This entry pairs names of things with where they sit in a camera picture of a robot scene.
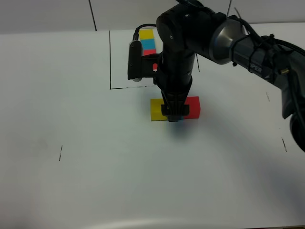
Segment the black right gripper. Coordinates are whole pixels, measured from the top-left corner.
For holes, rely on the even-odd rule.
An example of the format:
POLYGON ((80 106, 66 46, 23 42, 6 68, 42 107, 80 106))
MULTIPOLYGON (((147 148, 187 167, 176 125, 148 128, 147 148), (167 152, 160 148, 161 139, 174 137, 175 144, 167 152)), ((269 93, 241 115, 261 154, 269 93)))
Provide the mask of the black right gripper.
POLYGON ((161 105, 162 115, 169 122, 178 122, 181 117, 189 114, 189 105, 185 104, 186 98, 193 82, 192 72, 186 74, 166 75, 159 72, 153 79, 162 93, 164 104, 161 105))

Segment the black grey right arm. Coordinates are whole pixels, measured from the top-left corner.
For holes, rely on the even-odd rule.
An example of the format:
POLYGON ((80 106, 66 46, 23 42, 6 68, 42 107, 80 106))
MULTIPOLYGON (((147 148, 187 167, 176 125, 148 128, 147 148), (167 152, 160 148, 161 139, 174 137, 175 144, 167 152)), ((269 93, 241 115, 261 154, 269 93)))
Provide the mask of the black grey right arm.
POLYGON ((245 20, 226 16, 197 0, 180 0, 156 21, 163 42, 156 80, 162 114, 177 122, 189 114, 185 104, 196 55, 216 64, 232 62, 281 90, 282 116, 290 119, 297 145, 305 147, 305 51, 273 34, 260 36, 245 20))

